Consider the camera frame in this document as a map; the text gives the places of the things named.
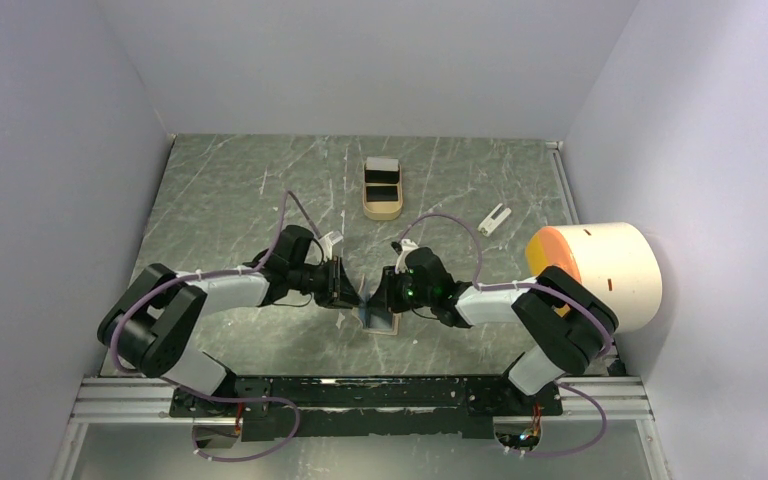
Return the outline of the beige leather card holder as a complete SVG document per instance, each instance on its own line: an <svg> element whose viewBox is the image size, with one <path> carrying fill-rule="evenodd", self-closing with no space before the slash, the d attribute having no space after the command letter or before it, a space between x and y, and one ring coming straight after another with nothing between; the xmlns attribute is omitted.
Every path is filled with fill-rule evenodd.
<svg viewBox="0 0 768 480"><path fill-rule="evenodd" d="M371 295L370 283L363 276L359 287L359 296L362 302L359 307L353 310L362 330L369 334L396 336L402 314L368 307L366 301L371 298Z"/></svg>

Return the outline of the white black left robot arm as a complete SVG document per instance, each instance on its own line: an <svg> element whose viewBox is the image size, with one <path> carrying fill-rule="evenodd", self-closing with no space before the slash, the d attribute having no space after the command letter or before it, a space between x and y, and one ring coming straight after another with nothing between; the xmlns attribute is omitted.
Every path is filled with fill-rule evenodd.
<svg viewBox="0 0 768 480"><path fill-rule="evenodd" d="M316 238L304 227L289 225L272 248L234 269L199 274L151 264L103 318L97 338L138 373L196 391L202 408L224 415L235 406L237 376L190 346L198 320L226 310L280 306L291 292L321 308L359 306L335 252L342 239L338 231Z"/></svg>

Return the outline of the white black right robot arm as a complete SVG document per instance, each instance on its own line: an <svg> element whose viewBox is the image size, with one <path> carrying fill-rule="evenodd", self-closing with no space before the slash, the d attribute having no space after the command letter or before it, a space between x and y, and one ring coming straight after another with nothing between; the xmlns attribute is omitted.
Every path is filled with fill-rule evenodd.
<svg viewBox="0 0 768 480"><path fill-rule="evenodd" d="M505 371L502 406L522 414L538 391L565 375L581 375L609 350L620 325L611 308L557 266L507 284L456 280L428 247L403 249L383 269L378 288L361 298L362 319L384 318L426 308L452 328L490 324L522 326L535 342Z"/></svg>

